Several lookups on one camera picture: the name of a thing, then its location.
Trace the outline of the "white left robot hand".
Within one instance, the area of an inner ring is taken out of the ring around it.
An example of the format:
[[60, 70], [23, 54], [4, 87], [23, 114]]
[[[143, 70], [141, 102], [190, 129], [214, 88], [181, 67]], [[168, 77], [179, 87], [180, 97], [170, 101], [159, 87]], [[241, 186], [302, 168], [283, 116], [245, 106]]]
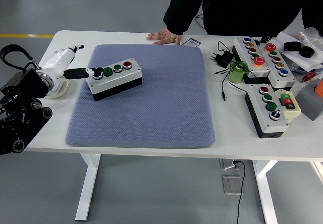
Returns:
[[74, 45], [55, 51], [40, 63], [36, 72], [48, 87], [49, 92], [56, 87], [60, 77], [65, 77], [68, 80], [89, 78], [91, 76], [98, 79], [102, 78], [102, 67], [68, 69], [68, 66], [75, 58], [76, 52], [83, 48], [84, 45]]

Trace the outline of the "person's hand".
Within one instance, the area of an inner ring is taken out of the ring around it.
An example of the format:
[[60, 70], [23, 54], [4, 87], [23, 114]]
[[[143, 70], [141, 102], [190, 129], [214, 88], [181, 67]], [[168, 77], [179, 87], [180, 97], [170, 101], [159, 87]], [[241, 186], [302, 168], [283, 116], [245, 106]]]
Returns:
[[171, 33], [167, 28], [158, 32], [149, 33], [146, 37], [147, 41], [153, 41], [153, 44], [164, 45], [174, 43], [180, 45], [182, 35], [176, 35]]

